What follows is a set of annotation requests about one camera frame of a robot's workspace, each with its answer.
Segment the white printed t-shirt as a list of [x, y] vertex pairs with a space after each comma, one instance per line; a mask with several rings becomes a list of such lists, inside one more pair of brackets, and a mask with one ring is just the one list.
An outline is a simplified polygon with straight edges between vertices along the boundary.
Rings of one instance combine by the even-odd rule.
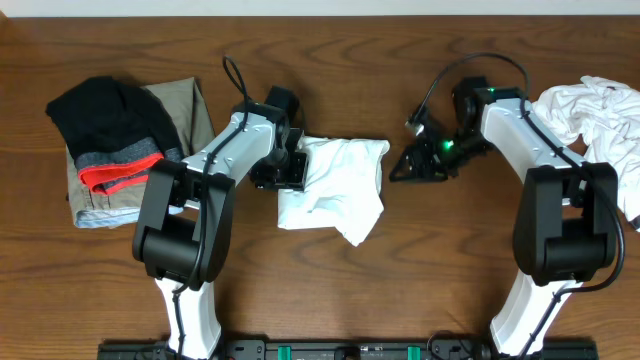
[[278, 192], [278, 227], [333, 227], [352, 246], [359, 246], [384, 211], [382, 159], [390, 143], [304, 136], [297, 149], [309, 159], [305, 185], [302, 191]]

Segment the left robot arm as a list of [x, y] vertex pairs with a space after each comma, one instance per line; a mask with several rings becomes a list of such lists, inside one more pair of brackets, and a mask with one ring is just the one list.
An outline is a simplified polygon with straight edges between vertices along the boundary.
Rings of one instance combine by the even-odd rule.
[[302, 191], [308, 157], [292, 122], [296, 95], [270, 89], [264, 102], [245, 99], [229, 124], [199, 152], [178, 163], [160, 160], [149, 173], [132, 252], [165, 300], [169, 359], [209, 359], [222, 335], [214, 282], [226, 261], [236, 188]]

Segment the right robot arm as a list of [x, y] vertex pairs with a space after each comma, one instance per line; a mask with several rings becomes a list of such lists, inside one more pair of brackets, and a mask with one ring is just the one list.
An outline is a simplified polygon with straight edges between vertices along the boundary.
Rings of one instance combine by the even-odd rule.
[[591, 279], [624, 253], [614, 208], [617, 175], [564, 148], [545, 129], [517, 87], [492, 87], [483, 77], [452, 91], [456, 133], [444, 137], [420, 105], [406, 122], [416, 141], [403, 151], [392, 182], [440, 183], [472, 158], [498, 151], [523, 184], [513, 227], [518, 273], [486, 339], [435, 338], [431, 359], [595, 359], [591, 340], [545, 340], [572, 294], [595, 290]]

